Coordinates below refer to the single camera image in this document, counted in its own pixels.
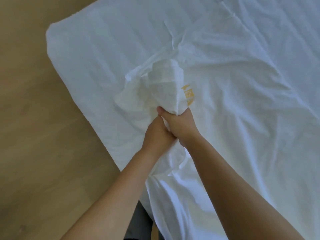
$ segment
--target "bare skin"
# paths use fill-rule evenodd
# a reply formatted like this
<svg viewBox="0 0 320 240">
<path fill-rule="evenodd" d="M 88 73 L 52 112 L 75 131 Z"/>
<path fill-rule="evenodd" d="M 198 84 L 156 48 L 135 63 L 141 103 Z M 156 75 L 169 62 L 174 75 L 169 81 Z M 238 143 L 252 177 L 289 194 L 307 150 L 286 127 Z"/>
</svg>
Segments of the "bare skin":
<svg viewBox="0 0 320 240">
<path fill-rule="evenodd" d="M 122 240 L 157 160 L 176 138 L 190 153 L 229 239 L 303 239 L 292 225 L 246 183 L 199 133 L 190 109 L 176 116 L 157 108 L 139 150 L 114 184 L 62 240 Z"/>
</svg>

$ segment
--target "gray pants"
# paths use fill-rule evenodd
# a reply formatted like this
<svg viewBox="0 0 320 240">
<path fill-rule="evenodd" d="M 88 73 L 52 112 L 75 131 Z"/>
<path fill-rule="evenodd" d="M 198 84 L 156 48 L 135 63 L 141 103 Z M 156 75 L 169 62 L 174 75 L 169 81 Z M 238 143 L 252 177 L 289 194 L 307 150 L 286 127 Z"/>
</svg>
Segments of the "gray pants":
<svg viewBox="0 0 320 240">
<path fill-rule="evenodd" d="M 140 201 L 138 201 L 124 239 L 150 240 L 152 224 L 153 221 L 143 208 Z M 160 231 L 159 240 L 164 240 Z"/>
</svg>

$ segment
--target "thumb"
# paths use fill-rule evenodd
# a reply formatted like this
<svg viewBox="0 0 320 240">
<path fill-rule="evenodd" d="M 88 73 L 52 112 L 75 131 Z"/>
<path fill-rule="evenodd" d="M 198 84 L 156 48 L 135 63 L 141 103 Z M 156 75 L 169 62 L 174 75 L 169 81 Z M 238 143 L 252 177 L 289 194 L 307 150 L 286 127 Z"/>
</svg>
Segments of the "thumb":
<svg viewBox="0 0 320 240">
<path fill-rule="evenodd" d="M 162 116 L 168 122 L 169 122 L 170 118 L 173 116 L 173 114 L 165 111 L 164 108 L 162 108 L 161 106 L 157 107 L 157 112 L 160 116 Z"/>
</svg>

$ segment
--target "person's left hand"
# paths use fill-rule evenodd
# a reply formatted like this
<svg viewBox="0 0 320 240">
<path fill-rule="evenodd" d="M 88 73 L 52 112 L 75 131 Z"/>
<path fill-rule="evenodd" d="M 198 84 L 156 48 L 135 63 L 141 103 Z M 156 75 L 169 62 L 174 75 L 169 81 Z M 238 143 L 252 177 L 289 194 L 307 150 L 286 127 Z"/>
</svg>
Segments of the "person's left hand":
<svg viewBox="0 0 320 240">
<path fill-rule="evenodd" d="M 160 158 L 173 145 L 176 137 L 168 131 L 161 116 L 157 116 L 146 130 L 142 150 Z"/>
</svg>

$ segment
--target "forearm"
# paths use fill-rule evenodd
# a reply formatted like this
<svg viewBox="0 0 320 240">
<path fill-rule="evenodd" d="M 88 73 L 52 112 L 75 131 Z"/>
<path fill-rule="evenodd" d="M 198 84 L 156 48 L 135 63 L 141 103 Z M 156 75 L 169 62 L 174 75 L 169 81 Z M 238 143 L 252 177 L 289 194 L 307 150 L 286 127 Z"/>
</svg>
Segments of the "forearm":
<svg viewBox="0 0 320 240">
<path fill-rule="evenodd" d="M 229 239 L 302 239 L 203 137 L 186 148 Z"/>
<path fill-rule="evenodd" d="M 157 159 L 145 150 L 137 152 L 114 184 L 62 240 L 123 239 L 145 181 Z"/>
</svg>

